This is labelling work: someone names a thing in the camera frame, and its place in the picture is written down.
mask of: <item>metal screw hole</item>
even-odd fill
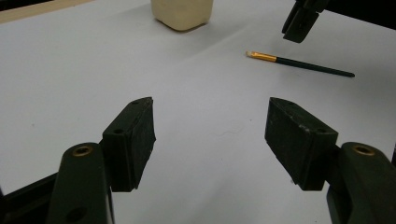
[[[375,152],[372,149],[368,148],[368,147],[359,146],[359,147],[353,147],[353,149],[357,153],[359,153],[361,155],[364,155],[364,156],[374,156],[374,154],[375,154]]]
[[[86,156],[88,154],[90,154],[92,152],[93,148],[92,147],[78,147],[76,149],[73,150],[73,156],[75,157],[83,157]]]

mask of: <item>black paintbrush handle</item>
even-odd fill
[[[343,77],[354,77],[355,76],[353,73],[344,72],[344,71],[340,71],[340,70],[336,70],[336,69],[332,69],[332,68],[328,68],[328,67],[322,67],[322,66],[311,64],[311,63],[297,62],[294,60],[280,58],[280,57],[276,57],[276,63],[282,63],[282,64],[293,66],[293,67],[300,67],[300,68],[305,68],[305,69],[309,69],[309,70],[335,74],[335,75],[343,76]]]

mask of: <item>gold ferrule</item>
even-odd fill
[[[251,51],[250,57],[255,58],[255,59],[265,60],[268,62],[273,62],[273,63],[276,62],[276,56],[269,55],[269,54],[263,54],[263,53],[259,53],[256,51]]]

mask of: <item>paintbrush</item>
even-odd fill
[[[322,66],[314,65],[312,63],[302,63],[302,62],[294,61],[291,59],[276,57],[274,55],[259,53],[256,51],[247,51],[247,56],[250,58],[265,60],[265,61],[271,62],[271,63],[281,63],[281,64],[285,64],[288,66],[305,68],[305,69],[324,72],[324,73],[330,73],[330,74],[334,74],[334,75],[338,75],[338,76],[342,76],[342,77],[354,77],[355,76],[353,73],[344,72],[344,71],[340,71],[340,70],[336,70],[336,69],[332,69],[332,68],[328,68],[328,67],[322,67]]]

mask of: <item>plastic container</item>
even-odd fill
[[[177,31],[207,23],[212,7],[213,0],[151,0],[154,17]]]

